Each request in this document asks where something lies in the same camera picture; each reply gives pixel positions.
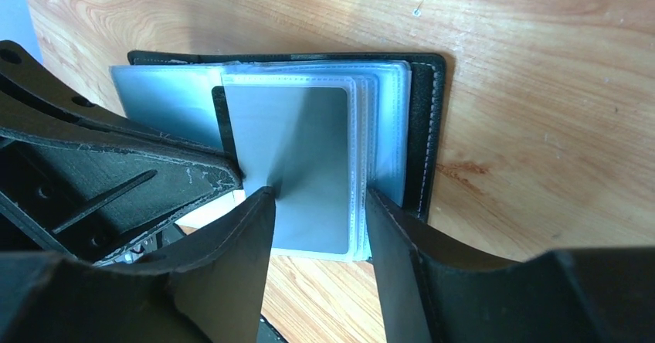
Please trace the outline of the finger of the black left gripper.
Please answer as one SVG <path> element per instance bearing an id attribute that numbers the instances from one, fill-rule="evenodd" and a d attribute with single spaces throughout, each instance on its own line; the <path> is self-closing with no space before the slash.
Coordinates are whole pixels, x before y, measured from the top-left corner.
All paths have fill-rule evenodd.
<path id="1" fill-rule="evenodd" d="M 2 41 L 2 250 L 108 263 L 241 185 L 229 155 L 94 104 Z"/>

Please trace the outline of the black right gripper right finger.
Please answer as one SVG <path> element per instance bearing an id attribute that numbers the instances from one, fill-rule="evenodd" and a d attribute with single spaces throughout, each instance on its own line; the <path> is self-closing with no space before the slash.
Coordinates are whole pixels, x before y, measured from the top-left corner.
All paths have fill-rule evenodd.
<path id="1" fill-rule="evenodd" d="M 652 342 L 651 247 L 550 250 L 515 262 L 468 246 L 368 191 L 390 342 Z"/>

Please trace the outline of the black leather card holder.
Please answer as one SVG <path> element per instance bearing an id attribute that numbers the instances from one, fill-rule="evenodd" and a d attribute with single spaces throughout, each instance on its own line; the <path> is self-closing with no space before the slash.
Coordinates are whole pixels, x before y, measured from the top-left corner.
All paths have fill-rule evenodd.
<path id="1" fill-rule="evenodd" d="M 129 119 L 220 151 L 212 88 L 225 87 L 243 190 L 276 193 L 276 255 L 367 260 L 368 188 L 427 220 L 446 77 L 439 54 L 134 50 L 110 76 Z"/>

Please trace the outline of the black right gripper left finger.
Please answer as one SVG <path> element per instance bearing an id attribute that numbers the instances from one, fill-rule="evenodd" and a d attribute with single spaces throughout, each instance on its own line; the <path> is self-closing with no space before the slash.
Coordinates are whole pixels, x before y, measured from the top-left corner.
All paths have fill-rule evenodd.
<path id="1" fill-rule="evenodd" d="M 132 264 L 1 255 L 3 342 L 255 342 L 276 203 L 231 212 Z"/>

